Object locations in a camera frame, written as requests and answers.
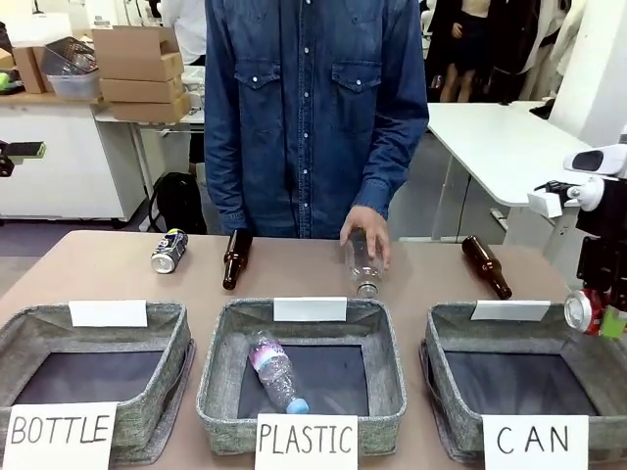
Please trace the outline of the person's left hand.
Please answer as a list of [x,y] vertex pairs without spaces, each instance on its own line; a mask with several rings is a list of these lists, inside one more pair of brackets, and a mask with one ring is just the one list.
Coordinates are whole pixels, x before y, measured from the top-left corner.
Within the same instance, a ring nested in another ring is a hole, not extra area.
[[391,261],[391,243],[386,219],[372,208],[353,206],[340,231],[340,245],[344,246],[351,233],[357,229],[365,234],[369,256],[372,259],[380,257],[383,268],[388,269]]

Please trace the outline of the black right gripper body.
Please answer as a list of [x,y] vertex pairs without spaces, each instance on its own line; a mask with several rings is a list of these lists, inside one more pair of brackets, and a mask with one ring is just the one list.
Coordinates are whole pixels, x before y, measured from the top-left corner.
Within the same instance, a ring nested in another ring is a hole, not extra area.
[[610,296],[626,295],[626,181],[605,180],[599,204],[580,204],[576,228],[585,232],[576,277]]

